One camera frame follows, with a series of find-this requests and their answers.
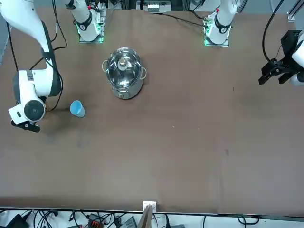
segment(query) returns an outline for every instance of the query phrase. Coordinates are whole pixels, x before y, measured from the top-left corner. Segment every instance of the pot lid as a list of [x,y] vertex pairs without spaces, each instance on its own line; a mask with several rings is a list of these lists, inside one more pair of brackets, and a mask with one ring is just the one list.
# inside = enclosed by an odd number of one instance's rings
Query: pot lid
[[111,84],[116,88],[126,89],[139,79],[142,65],[134,50],[122,47],[109,57],[106,69]]

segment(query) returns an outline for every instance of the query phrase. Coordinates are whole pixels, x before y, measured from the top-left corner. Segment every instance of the stainless steel pot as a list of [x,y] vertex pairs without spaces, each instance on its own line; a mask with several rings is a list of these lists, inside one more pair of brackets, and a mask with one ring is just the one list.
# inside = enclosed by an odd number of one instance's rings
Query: stainless steel pot
[[103,62],[102,69],[106,72],[114,95],[121,99],[130,99],[138,94],[147,75],[138,54],[127,47],[116,50]]

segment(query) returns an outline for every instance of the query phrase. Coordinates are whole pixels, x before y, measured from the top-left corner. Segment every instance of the pot handle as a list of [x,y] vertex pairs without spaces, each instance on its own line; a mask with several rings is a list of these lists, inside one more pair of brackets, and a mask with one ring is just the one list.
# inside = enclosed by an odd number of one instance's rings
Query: pot handle
[[144,74],[144,77],[140,77],[139,78],[140,80],[144,80],[146,78],[146,76],[147,76],[147,70],[146,70],[146,68],[142,67],[142,69],[145,71],[145,74]]
[[106,70],[104,69],[104,64],[107,62],[108,60],[105,60],[103,63],[102,63],[102,65],[101,65],[101,68],[103,69],[103,71],[105,71],[106,72]]

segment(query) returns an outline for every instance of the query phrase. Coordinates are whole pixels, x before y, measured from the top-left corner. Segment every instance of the cup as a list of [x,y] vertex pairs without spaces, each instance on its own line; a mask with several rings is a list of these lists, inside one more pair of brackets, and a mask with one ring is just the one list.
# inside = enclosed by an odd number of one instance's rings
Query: cup
[[86,114],[85,108],[82,106],[81,102],[78,100],[72,102],[72,104],[70,106],[70,111],[71,111],[71,114],[73,114],[79,118],[84,117]]

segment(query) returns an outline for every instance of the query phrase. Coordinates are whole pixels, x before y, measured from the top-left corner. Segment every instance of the brown table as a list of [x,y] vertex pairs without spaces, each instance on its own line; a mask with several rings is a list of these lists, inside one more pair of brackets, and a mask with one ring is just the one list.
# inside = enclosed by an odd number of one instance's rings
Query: brown table
[[[39,12],[53,36],[51,8]],[[140,10],[116,10],[104,44],[78,44],[72,15],[58,9],[58,17],[69,44],[56,51],[64,91],[40,133],[10,125],[9,47],[0,67],[2,206],[141,210],[155,200],[170,212],[303,214],[304,90],[257,81],[269,15],[237,14],[229,48],[204,47],[201,28]],[[270,57],[292,28],[275,17]],[[12,37],[19,68],[28,69],[40,47],[16,30]],[[59,36],[53,47],[63,44]],[[117,99],[101,70],[120,47],[136,50],[148,71],[131,100]],[[69,113],[75,99],[83,119]]]

